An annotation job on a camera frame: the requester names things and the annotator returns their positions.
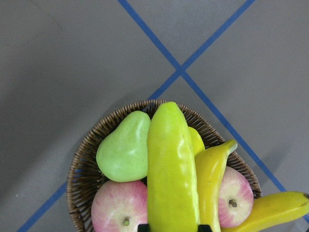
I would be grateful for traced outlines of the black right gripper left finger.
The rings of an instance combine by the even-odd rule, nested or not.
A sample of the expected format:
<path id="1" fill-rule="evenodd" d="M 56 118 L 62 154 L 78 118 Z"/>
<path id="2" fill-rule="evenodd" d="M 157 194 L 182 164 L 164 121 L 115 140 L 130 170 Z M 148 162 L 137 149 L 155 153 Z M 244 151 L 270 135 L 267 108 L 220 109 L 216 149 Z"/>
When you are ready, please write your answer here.
<path id="1" fill-rule="evenodd" d="M 148 232 L 148 224 L 138 225 L 138 232 Z"/>

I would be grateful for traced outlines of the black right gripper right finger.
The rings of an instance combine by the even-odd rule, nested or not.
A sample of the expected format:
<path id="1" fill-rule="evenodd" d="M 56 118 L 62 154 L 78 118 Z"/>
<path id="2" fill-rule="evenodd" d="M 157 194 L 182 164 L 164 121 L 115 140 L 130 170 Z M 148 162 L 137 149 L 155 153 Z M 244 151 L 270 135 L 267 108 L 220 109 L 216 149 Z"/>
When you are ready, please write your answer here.
<path id="1" fill-rule="evenodd" d="M 199 225 L 199 232 L 212 232 L 212 228 L 208 224 L 200 224 Z"/>

